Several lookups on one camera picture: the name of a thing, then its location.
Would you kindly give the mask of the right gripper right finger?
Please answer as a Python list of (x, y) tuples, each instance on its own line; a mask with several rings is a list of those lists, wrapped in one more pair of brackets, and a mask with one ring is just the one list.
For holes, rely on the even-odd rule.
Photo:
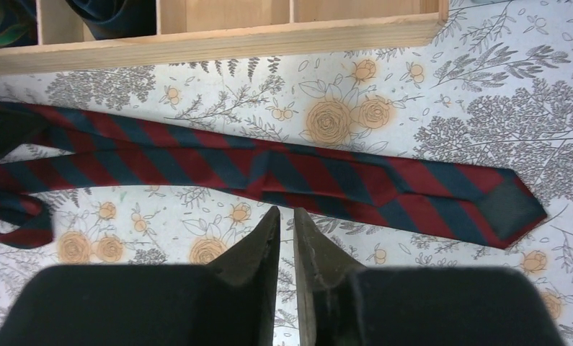
[(562, 345), (541, 295), (506, 267), (366, 267), (294, 211), (302, 345)]

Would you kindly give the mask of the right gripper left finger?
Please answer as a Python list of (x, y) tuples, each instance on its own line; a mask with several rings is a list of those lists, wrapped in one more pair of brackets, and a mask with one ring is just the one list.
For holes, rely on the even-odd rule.
[(206, 265), (60, 265), (26, 284), (0, 345), (271, 345), (280, 212)]

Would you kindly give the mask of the red navy striped tie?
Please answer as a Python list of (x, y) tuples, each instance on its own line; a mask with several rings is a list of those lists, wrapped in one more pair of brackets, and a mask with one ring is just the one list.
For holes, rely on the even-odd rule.
[(278, 143), (45, 105), (0, 102), (0, 243), (52, 242), (39, 192), (184, 185), (504, 249), (546, 212), (511, 169)]

